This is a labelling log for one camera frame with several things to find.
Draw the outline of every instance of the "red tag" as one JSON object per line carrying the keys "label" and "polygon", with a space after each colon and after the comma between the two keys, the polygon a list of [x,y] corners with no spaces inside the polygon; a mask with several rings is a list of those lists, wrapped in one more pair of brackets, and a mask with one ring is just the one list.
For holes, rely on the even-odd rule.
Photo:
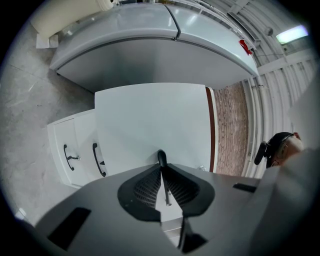
{"label": "red tag", "polygon": [[242,48],[245,50],[246,54],[248,55],[252,54],[252,52],[249,50],[248,46],[246,45],[245,40],[240,40],[239,43],[242,46]]}
{"label": "red tag", "polygon": [[296,136],[301,141],[301,138],[297,132],[294,132],[293,135]]}

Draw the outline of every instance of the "brick wall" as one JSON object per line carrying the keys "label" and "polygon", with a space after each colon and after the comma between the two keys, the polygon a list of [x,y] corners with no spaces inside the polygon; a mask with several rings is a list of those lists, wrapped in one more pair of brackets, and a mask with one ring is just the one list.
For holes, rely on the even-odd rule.
{"label": "brick wall", "polygon": [[240,176],[248,144],[248,110],[241,84],[214,90],[219,127],[216,172]]}

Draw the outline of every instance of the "white cabinet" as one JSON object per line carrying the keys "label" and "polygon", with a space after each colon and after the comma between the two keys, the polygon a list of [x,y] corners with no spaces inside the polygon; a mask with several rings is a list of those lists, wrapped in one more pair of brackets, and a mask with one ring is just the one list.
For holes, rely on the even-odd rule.
{"label": "white cabinet", "polygon": [[105,177],[107,175],[105,167],[100,164],[103,158],[98,141],[95,113],[77,116],[74,119],[74,128],[83,168],[89,170],[87,171],[89,180],[94,181]]}
{"label": "white cabinet", "polygon": [[107,176],[105,166],[100,164],[103,158],[97,137],[94,110],[49,124],[48,136],[52,156],[64,184],[80,188]]}
{"label": "white cabinet", "polygon": [[212,128],[211,117],[217,112],[210,91],[207,94],[201,84],[145,83],[97,92],[95,109],[48,125],[62,182],[80,188],[156,164],[160,149],[166,152],[168,163],[215,171],[218,126],[213,118]]}

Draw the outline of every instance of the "ceiling light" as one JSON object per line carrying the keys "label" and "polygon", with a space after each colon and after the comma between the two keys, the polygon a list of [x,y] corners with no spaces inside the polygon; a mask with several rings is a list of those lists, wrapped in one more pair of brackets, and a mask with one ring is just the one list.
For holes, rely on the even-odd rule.
{"label": "ceiling light", "polygon": [[300,25],[276,35],[276,39],[278,39],[280,44],[284,45],[286,43],[305,37],[307,35],[308,31],[306,30],[306,28]]}

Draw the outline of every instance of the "black handle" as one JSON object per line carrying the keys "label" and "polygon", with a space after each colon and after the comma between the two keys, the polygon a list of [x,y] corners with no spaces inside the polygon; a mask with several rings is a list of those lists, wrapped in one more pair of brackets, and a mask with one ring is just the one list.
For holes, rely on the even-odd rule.
{"label": "black handle", "polygon": [[64,144],[64,145],[63,145],[63,151],[64,151],[65,159],[66,159],[66,162],[68,163],[68,166],[70,167],[71,171],[73,171],[75,168],[73,168],[73,167],[70,166],[70,163],[69,163],[70,158],[67,157],[66,148],[67,148],[67,145]]}
{"label": "black handle", "polygon": [[106,177],[106,173],[101,171],[100,165],[99,165],[98,160],[97,160],[97,156],[96,156],[96,148],[97,148],[97,147],[98,147],[98,144],[97,144],[97,143],[93,143],[93,144],[92,144],[92,150],[93,150],[93,155],[94,155],[95,163],[96,163],[96,166],[98,166],[99,172],[100,172],[100,174],[102,175],[102,177]]}
{"label": "black handle", "polygon": [[[164,152],[162,149],[160,149],[158,151],[158,160],[159,160],[159,164],[161,166],[160,170],[167,166],[167,155],[166,155],[166,152]],[[165,204],[166,204],[166,206],[171,206],[170,199],[169,199],[168,184],[167,184],[167,181],[165,180],[165,177],[163,175],[162,175],[162,181],[163,181],[164,192],[165,192]]]}

